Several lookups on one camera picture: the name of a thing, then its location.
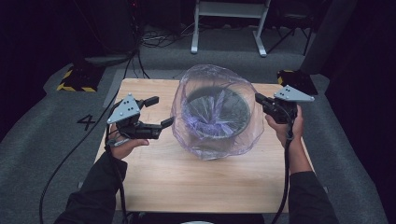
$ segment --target person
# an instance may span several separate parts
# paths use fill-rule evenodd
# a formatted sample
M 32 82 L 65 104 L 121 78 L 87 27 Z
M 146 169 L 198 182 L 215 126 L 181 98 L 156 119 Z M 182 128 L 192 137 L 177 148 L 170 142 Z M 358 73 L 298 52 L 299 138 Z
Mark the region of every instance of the person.
M 338 223 L 324 188 L 318 182 L 315 173 L 305 155 L 302 143 L 304 132 L 303 112 L 299 105 L 297 118 L 292 131 L 294 138 L 290 143 L 290 223 Z M 287 125 L 277 124 L 266 115 L 268 125 L 276 131 L 282 146 L 286 145 Z M 115 127 L 111 127 L 110 138 L 115 137 Z M 111 223 L 115 214 L 116 193 L 120 181 L 112 167 L 111 160 L 120 170 L 122 180 L 125 178 L 127 157 L 135 147 L 148 146 L 148 139 L 134 139 L 112 147 L 111 156 L 105 152 L 89 171 L 81 189 L 69 196 L 66 209 L 55 220 L 56 224 L 66 223 Z M 148 214 L 134 223 L 183 223 L 206 221 L 209 223 L 264 223 L 260 214 Z

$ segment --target gray mount plate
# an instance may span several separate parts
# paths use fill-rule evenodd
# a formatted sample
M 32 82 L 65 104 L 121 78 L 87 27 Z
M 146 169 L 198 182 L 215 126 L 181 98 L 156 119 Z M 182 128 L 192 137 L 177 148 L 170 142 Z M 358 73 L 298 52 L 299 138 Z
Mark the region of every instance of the gray mount plate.
M 114 110 L 113 114 L 107 120 L 107 124 L 111 124 L 140 113 L 139 106 L 131 93 L 122 99 L 120 105 Z
M 277 91 L 274 97 L 293 102 L 312 102 L 315 101 L 315 97 L 307 95 L 301 91 L 294 89 L 293 87 L 287 85 L 282 90 Z

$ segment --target gray floor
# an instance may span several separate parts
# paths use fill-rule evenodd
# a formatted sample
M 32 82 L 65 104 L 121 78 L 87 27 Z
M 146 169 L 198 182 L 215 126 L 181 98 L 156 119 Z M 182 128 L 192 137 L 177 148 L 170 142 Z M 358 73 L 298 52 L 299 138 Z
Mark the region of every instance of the gray floor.
M 165 48 L 141 47 L 142 64 L 151 78 L 180 79 L 190 67 L 210 63 L 255 83 L 277 83 L 277 71 L 300 67 L 305 42 L 301 32 L 290 36 L 266 58 L 260 57 L 251 32 L 251 28 L 206 30 L 200 34 L 195 55 L 190 54 L 191 35 Z M 262 34 L 267 48 L 278 39 L 276 31 Z M 47 96 L 15 124 L 0 145 L 0 223 L 38 223 L 40 196 L 51 173 L 89 132 L 77 121 L 87 115 L 99 120 L 120 85 L 126 63 L 106 69 L 98 92 L 56 91 L 69 66 L 50 77 L 44 86 Z M 127 72 L 127 77 L 135 76 L 143 78 L 136 58 Z M 301 104 L 304 140 L 318 178 L 329 190 L 336 215 L 341 223 L 387 223 L 375 185 L 324 95 L 329 80 L 322 75 L 313 75 L 312 79 L 318 95 L 314 103 Z M 96 124 L 49 185 L 44 201 L 45 223 L 53 222 L 64 210 L 68 195 L 92 166 L 106 126 L 103 119 Z M 264 216 L 267 223 L 272 220 L 271 214 Z M 120 213 L 114 223 L 120 223 Z M 282 215 L 279 223 L 288 223 L 287 215 Z

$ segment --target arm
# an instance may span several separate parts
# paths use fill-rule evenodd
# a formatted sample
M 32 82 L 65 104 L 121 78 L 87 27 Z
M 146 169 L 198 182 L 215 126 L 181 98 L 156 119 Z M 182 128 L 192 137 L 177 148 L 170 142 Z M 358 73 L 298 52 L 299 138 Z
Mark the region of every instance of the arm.
M 65 211 L 55 223 L 111 223 L 116 208 L 116 193 L 120 188 L 119 176 L 122 180 L 125 178 L 128 166 L 122 159 L 135 147 L 148 144 L 147 139 L 134 139 L 112 147 L 111 153 L 102 154 L 88 172 L 81 189 L 70 194 Z M 113 162 L 119 174 L 115 173 Z
M 276 131 L 276 136 L 284 147 L 286 145 L 287 125 L 275 123 L 269 115 L 266 115 L 265 118 Z M 290 191 L 288 199 L 290 223 L 338 223 L 332 204 L 318 182 L 305 155 L 302 143 L 304 119 L 302 109 L 299 106 L 292 130 L 294 139 L 289 147 Z

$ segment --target plastic bag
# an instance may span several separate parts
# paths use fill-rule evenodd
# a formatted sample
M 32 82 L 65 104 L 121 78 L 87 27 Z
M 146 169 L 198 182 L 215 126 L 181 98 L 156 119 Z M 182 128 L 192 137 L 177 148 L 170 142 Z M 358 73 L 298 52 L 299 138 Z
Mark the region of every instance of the plastic bag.
M 171 116 L 174 137 L 201 160 L 250 151 L 264 131 L 256 90 L 233 71 L 195 65 L 180 80 Z

